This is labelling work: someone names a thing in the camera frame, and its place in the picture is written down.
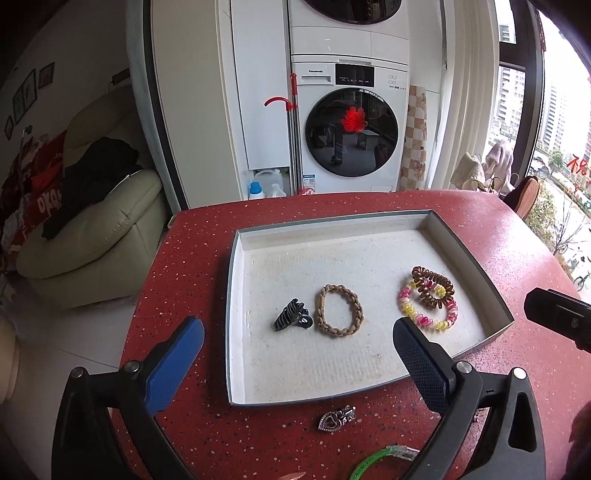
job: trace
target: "washing machine door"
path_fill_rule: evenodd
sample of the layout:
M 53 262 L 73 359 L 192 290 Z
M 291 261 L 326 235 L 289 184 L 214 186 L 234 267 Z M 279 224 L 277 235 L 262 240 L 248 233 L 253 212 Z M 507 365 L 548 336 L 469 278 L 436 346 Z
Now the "washing machine door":
M 398 143 L 398 121 L 389 105 L 362 88 L 326 95 L 306 121 L 312 157 L 341 177 L 362 177 L 383 167 Z
M 305 0 L 312 8 L 339 22 L 368 25 L 393 16 L 402 0 Z

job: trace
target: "red table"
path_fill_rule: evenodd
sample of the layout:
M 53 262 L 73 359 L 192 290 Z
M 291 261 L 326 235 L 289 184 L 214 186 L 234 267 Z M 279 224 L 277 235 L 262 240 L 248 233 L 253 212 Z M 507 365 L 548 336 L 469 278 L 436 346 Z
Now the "red table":
M 229 256 L 237 229 L 353 213 L 433 209 L 451 227 L 501 292 L 515 323 L 466 357 L 478 370 L 530 375 L 544 431 L 547 478 L 564 472 L 573 417 L 591 398 L 591 355 L 529 322 L 525 295 L 534 287 L 577 292 L 548 249 L 497 198 L 483 193 L 404 192 L 300 196 L 204 207 L 179 213 L 162 245 L 129 328 L 122 364 L 143 358 L 187 316 L 205 325 L 206 341 L 173 404 L 158 415 L 166 434 L 200 480 L 275 480 L 306 471 L 304 480 L 346 480 L 365 456 L 386 445 L 420 448 L 439 416 L 410 380 L 365 393 L 279 407 L 231 407 L 225 380 L 225 306 Z M 319 417 L 344 404 L 358 420 L 335 434 L 316 430 Z M 119 438 L 137 454 L 119 417 Z M 466 466 L 480 419 L 468 434 L 450 478 Z M 408 463 L 386 458 L 374 480 L 392 480 Z

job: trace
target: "sofa armrest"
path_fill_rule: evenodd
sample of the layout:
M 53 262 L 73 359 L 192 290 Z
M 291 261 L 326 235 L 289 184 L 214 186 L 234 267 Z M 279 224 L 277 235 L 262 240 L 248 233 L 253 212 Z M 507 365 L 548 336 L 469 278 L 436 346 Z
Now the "sofa armrest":
M 107 197 L 72 219 L 51 240 L 36 227 L 17 257 L 27 278 L 50 278 L 102 257 L 138 221 L 158 196 L 162 183 L 153 170 L 141 170 L 119 183 Z

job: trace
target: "tile floor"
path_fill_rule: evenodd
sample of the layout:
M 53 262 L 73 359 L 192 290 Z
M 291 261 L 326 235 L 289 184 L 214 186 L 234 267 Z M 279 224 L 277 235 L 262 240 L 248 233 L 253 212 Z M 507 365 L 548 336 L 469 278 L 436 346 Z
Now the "tile floor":
M 15 324 L 21 356 L 11 400 L 0 421 L 40 480 L 51 478 L 51 444 L 66 379 L 74 367 L 91 374 L 119 368 L 137 298 L 60 311 L 45 304 L 23 279 L 5 315 Z

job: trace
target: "sky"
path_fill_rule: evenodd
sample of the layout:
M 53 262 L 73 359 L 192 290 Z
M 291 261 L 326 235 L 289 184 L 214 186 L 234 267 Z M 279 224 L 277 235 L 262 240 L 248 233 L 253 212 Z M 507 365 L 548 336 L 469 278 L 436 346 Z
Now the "sky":
M 509 0 L 495 0 L 499 24 L 513 25 Z M 566 122 L 562 150 L 583 157 L 591 116 L 591 84 L 589 72 L 580 61 L 568 40 L 560 35 L 558 28 L 540 14 L 544 29 L 546 52 L 544 71 L 546 85 L 557 86 L 567 95 Z

